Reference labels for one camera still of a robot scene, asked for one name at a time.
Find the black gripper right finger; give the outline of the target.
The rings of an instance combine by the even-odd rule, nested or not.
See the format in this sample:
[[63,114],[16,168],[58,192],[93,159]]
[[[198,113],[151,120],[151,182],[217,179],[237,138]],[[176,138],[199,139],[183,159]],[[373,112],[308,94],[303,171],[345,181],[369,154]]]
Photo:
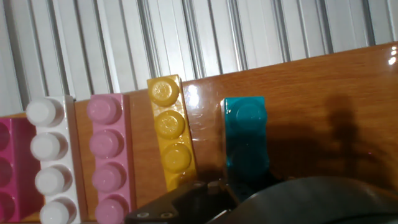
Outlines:
[[279,184],[284,181],[285,181],[285,178],[283,175],[278,174],[278,173],[273,173],[271,171],[267,172],[267,186],[268,187]]

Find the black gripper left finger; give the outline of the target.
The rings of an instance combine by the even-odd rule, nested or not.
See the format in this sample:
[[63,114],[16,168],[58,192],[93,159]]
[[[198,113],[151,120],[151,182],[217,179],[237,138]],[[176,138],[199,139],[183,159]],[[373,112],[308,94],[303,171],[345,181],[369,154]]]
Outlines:
[[240,186],[193,181],[126,215],[125,224],[222,224],[240,202]]

